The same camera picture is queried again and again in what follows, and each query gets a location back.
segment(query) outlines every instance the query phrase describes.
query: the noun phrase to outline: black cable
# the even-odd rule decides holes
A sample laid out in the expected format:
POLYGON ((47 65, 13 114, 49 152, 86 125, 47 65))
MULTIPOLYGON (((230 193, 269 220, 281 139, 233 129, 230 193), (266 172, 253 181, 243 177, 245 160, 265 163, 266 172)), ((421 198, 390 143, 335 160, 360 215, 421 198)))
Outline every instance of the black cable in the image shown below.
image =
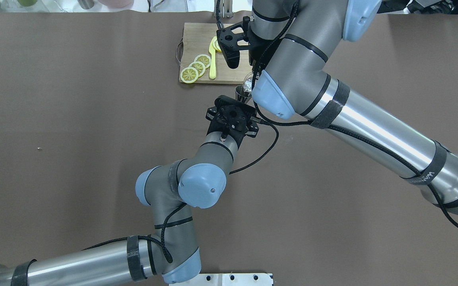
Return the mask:
POLYGON ((450 216, 450 214, 448 213, 448 211, 446 210, 445 208, 445 205, 443 204, 443 201, 441 200, 441 198, 439 197, 439 194, 438 192, 436 191, 436 189, 431 185, 427 185, 429 187, 429 189, 431 190, 432 194, 434 195, 434 197, 436 198, 436 201, 438 202, 438 206, 439 208, 441 209, 441 211, 443 212, 443 214, 445 215, 445 217, 454 225, 458 228, 458 223, 450 216))
POLYGON ((267 118, 264 114, 259 109, 259 106, 256 102, 254 102, 254 107, 256 108, 256 111, 258 112, 259 116, 262 117, 265 121, 268 121, 271 124, 277 125, 277 126, 297 126, 297 125, 310 125, 312 121, 296 121, 296 122, 277 122, 273 121, 269 118, 267 118))
MULTIPOLYGON (((88 249, 97 248, 97 247, 104 246, 104 245, 107 245, 107 244, 111 244, 111 243, 114 243, 114 242, 125 241, 127 239, 128 239, 128 237, 121 237, 121 238, 111 239, 111 240, 108 240, 108 241, 105 241, 105 242, 102 242, 102 243, 99 243, 99 244, 96 244, 96 245, 93 245, 93 246, 89 246, 88 248, 84 248, 82 251, 88 250, 88 249)), ((170 261, 169 263, 173 262, 173 256, 171 255, 169 250, 165 247, 165 245, 162 244, 158 239, 155 239, 155 238, 149 237, 149 236, 138 236, 138 239, 140 239, 140 240, 149 240, 149 241, 157 244, 158 246, 160 246, 160 248, 162 248, 162 251, 164 253, 164 256, 165 256, 165 259, 167 260, 167 262, 169 262, 169 261, 170 261)))
POLYGON ((396 159, 397 161, 399 161, 400 163, 405 165, 409 170, 414 172, 415 175, 417 175, 417 176, 421 175, 420 170, 418 170, 416 167, 414 167, 411 163, 409 163, 404 158, 400 157, 398 154, 396 154, 392 150, 388 149, 387 147, 384 147, 383 145, 373 141, 372 139, 369 139, 369 138, 364 137, 364 136, 362 136, 360 134, 357 134, 356 132, 354 132, 352 130, 349 130, 347 128, 336 126, 336 125, 329 125, 327 129, 331 129, 333 131, 343 133, 345 135, 348 135, 348 136, 351 136, 351 137, 353 137, 355 139, 358 139, 358 140, 360 140, 360 141, 362 141, 364 143, 367 143, 367 144, 371 145, 372 147, 374 147, 376 149, 379 149, 380 151, 383 151, 384 153, 390 155, 391 157, 393 157, 394 159, 396 159))
MULTIPOLYGON (((347 128, 343 128, 343 127, 340 127, 340 126, 335 126, 335 125, 330 125, 328 127, 328 129, 331 129, 331 130, 334 130, 336 132, 340 132, 340 133, 343 133, 345 135, 348 135, 348 136, 351 136, 355 139, 358 139, 364 143, 367 143, 369 145, 371 145, 372 147, 375 147, 383 152, 385 152, 386 154, 389 154, 390 156, 392 156, 394 159, 396 159, 397 161, 399 161, 400 163, 402 163, 403 165, 405 165, 407 168, 409 168, 409 170, 411 170, 412 172, 414 172, 416 174, 416 176, 421 176, 421 172, 415 168, 413 165, 411 165, 409 162, 407 162, 404 158, 400 157, 398 154, 396 154, 395 152, 393 152, 392 150, 389 150, 388 148, 384 147, 383 145, 369 139, 369 138, 366 138, 360 134, 357 134, 356 132, 353 132, 347 128)), ((429 187, 429 189, 431 190, 432 194, 434 195, 434 198, 436 198, 436 201, 438 203, 438 206, 439 208, 441 209, 441 211, 443 212, 443 214, 445 215, 445 217, 454 225, 458 228, 458 223, 450 216, 450 214, 448 213, 448 211, 446 210, 446 207, 442 201, 442 199, 439 197, 439 194, 438 192, 436 191, 436 189, 434 188, 434 186, 432 184, 429 184, 427 185, 427 187, 429 187)))
POLYGON ((217 18, 218 29, 224 29, 224 25, 222 25, 222 22, 220 21, 220 0, 217 0, 217 5, 215 7, 215 17, 217 18))
POLYGON ((121 237, 121 238, 111 239, 111 240, 108 240, 108 241, 105 241, 105 242, 102 242, 102 243, 99 243, 99 244, 95 244, 93 246, 89 246, 88 248, 84 248, 82 251, 88 250, 88 249, 91 249, 91 248, 97 248, 97 247, 104 246, 104 245, 107 245, 107 244, 111 244, 113 242, 124 241, 127 238, 128 237, 121 237))
POLYGON ((271 151, 271 149, 273 149, 273 147, 275 147, 275 144, 277 143, 277 141, 278 141, 278 136, 279 136, 277 127, 275 127, 275 125, 273 125, 273 124, 271 124, 271 123, 268 123, 268 122, 265 122, 265 121, 261 121, 261 124, 263 124, 263 125, 268 125, 268 126, 270 126, 271 128, 273 128, 273 130, 275 130, 275 140, 273 141, 273 143, 271 144, 271 146, 266 150, 266 152, 264 152, 264 154, 262 154, 262 155, 261 155, 259 158, 257 158, 255 161, 253 161, 252 163, 248 164, 247 166, 244 166, 244 167, 241 167, 241 168, 239 168, 239 169, 237 169, 237 170, 231 171, 231 172, 229 172, 229 174, 234 174, 234 173, 236 173, 236 172, 239 172, 239 171, 245 170, 245 169, 247 169, 247 168, 249 168, 249 167, 252 167, 254 164, 256 164, 257 162, 261 161, 261 159, 264 158, 264 156, 266 156, 266 154, 268 154, 268 153, 271 151))
POLYGON ((261 56, 259 57, 259 60, 256 63, 256 69, 254 70, 254 74, 252 76, 252 89, 254 89, 254 85, 256 85, 256 78, 257 74, 260 73, 260 64, 262 63, 262 57, 266 54, 266 52, 269 50, 270 47, 275 44, 276 41, 280 40, 280 38, 286 33, 286 31, 289 29, 291 24, 293 23, 294 18, 298 15, 298 7, 300 6, 300 1, 296 1, 293 4, 293 7, 291 9, 291 14, 289 14, 289 20, 287 21, 287 24, 285 24, 284 28, 278 35, 271 41, 271 43, 268 44, 268 46, 262 51, 261 56))
MULTIPOLYGON (((149 240, 149 241, 157 244, 158 246, 160 246, 160 248, 162 249, 162 252, 164 254, 165 260, 167 260, 167 262, 169 262, 169 263, 173 262, 173 256, 171 255, 171 252, 169 252, 169 250, 165 246, 165 229, 167 228, 166 224, 169 221, 169 219, 171 218, 171 216, 173 216, 175 213, 179 212, 185 206, 186 206, 186 203, 181 203, 180 206, 178 206, 178 208, 176 208, 169 215, 167 215, 167 217, 164 220, 164 223, 162 224, 163 226, 162 226, 161 233, 160 233, 160 240, 155 239, 153 237, 148 237, 148 236, 138 236, 138 239, 140 239, 140 240, 149 240)), ((124 241, 124 240, 127 240, 127 239, 128 239, 128 237, 121 237, 121 238, 111 239, 111 240, 108 240, 108 241, 105 241, 105 242, 90 246, 88 248, 84 248, 83 250, 97 248, 97 247, 100 247, 100 246, 104 246, 104 245, 111 244, 111 243, 118 242, 118 241, 124 241)))
POLYGON ((162 243, 162 245, 164 246, 162 248, 162 250, 164 250, 165 248, 165 229, 167 228, 165 225, 167 224, 167 222, 169 221, 169 219, 171 218, 171 216, 173 216, 175 213, 179 212, 182 208, 184 208, 187 204, 186 203, 181 203, 178 208, 176 208, 175 210, 173 210, 167 217, 165 217, 164 219, 164 223, 162 224, 162 231, 160 232, 160 242, 162 243))

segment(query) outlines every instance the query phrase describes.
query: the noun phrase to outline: brown table surface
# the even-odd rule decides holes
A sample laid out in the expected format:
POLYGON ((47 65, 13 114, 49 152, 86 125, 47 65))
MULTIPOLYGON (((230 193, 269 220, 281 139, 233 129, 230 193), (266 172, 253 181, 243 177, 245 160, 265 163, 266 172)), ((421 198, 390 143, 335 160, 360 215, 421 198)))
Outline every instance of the brown table surface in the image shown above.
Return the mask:
MULTIPOLYGON (((178 83, 184 22, 214 19, 0 13, 0 264, 153 231, 135 179, 192 156, 206 109, 234 94, 178 83)), ((379 15, 326 70, 458 152, 458 16, 379 15)), ((458 286, 458 229, 416 187, 327 132, 280 131, 217 205, 194 210, 203 272, 269 272, 281 286, 458 286)), ((263 127, 246 139, 235 165, 273 136, 263 127)))

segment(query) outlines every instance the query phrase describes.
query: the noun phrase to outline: yellow lemon slice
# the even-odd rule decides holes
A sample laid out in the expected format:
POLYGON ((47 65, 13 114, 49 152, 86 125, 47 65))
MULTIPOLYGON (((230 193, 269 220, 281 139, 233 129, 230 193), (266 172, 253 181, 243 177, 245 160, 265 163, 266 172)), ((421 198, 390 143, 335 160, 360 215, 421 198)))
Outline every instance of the yellow lemon slice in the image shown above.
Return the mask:
POLYGON ((200 54, 200 55, 196 56, 196 59, 194 60, 194 62, 201 62, 204 65, 205 68, 209 68, 210 67, 211 58, 207 54, 200 54))
POLYGON ((184 68, 180 72, 180 80, 184 83, 193 83, 199 78, 198 71, 193 67, 184 68))
POLYGON ((222 52, 222 50, 220 49, 220 46, 218 45, 218 40, 215 40, 213 42, 213 47, 215 48, 216 51, 222 52))
POLYGON ((189 67, 196 69, 198 71, 199 77, 201 77, 206 71, 206 67, 201 62, 193 62, 189 65, 189 67))

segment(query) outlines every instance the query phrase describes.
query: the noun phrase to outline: cutting board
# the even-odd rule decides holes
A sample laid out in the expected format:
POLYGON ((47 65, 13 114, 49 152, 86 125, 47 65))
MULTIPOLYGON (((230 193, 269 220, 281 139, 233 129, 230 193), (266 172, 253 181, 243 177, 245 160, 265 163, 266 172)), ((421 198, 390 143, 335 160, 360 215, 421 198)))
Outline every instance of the cutting board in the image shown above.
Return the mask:
MULTIPOLYGON (((180 71, 188 67, 199 54, 210 56, 208 48, 211 39, 216 36, 217 25, 206 23, 185 23, 183 29, 183 56, 181 58, 180 71)), ((225 63, 224 56, 216 52, 217 77, 210 79, 209 68, 195 83, 218 83, 226 85, 241 85, 245 76, 252 71, 248 64, 248 51, 240 52, 240 65, 237 69, 229 69, 225 63)))

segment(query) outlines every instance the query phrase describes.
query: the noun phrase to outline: yellow spoon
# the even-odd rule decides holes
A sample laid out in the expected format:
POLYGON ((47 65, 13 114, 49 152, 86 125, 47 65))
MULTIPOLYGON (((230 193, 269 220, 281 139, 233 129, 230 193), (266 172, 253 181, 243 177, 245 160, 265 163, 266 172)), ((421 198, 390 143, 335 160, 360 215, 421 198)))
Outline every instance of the yellow spoon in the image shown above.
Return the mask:
POLYGON ((216 57, 216 50, 215 50, 215 43, 217 42, 217 36, 214 36, 211 39, 210 47, 208 51, 210 52, 211 56, 211 63, 210 63, 210 78, 215 79, 217 77, 217 67, 215 64, 215 57, 216 57))

